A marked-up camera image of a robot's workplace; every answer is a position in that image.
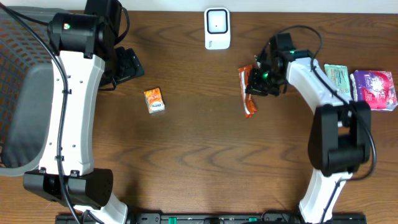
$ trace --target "laundry basket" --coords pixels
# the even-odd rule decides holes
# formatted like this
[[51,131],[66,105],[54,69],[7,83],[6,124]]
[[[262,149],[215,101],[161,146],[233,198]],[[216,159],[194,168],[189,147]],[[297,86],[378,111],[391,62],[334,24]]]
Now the laundry basket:
[[[11,7],[44,22],[62,9]],[[47,27],[24,20],[46,42]],[[0,175],[18,176],[39,165],[49,129],[51,58],[18,22],[0,11]]]

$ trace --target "pink package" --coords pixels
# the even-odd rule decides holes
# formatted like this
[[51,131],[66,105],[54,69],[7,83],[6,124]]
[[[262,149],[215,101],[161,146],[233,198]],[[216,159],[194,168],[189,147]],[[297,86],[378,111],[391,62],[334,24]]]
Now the pink package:
[[378,111],[392,111],[398,105],[391,72],[357,70],[350,77],[354,101],[366,101]]

